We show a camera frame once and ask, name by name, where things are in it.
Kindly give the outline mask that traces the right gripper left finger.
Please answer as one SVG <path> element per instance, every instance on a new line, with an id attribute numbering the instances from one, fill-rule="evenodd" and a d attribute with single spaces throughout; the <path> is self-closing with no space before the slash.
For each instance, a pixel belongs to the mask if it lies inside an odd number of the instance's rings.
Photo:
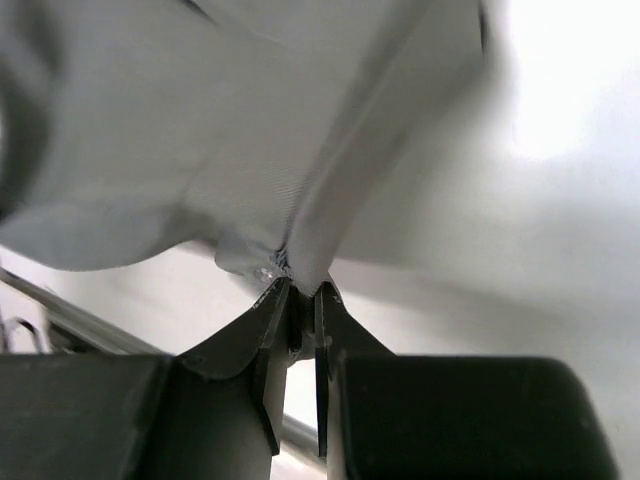
<path id="1" fill-rule="evenodd" d="M 51 354 L 1 357 L 5 479 L 266 479 L 280 451 L 290 283 L 172 356 L 30 282 Z"/>

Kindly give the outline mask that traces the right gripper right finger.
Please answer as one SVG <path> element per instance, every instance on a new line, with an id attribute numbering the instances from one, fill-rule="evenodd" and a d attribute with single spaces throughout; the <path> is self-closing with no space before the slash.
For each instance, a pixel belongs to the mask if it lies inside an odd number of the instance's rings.
<path id="1" fill-rule="evenodd" d="M 544 357 L 407 356 L 314 297 L 318 451 L 332 479 L 615 479 L 589 395 Z"/>

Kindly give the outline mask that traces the grey skirt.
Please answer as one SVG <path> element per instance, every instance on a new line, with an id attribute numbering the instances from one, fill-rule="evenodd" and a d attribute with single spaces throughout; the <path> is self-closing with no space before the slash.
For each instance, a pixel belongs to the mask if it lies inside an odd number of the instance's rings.
<path id="1" fill-rule="evenodd" d="M 203 242 L 312 294 L 484 33 L 479 1 L 5 1 L 1 243 L 96 271 Z"/>

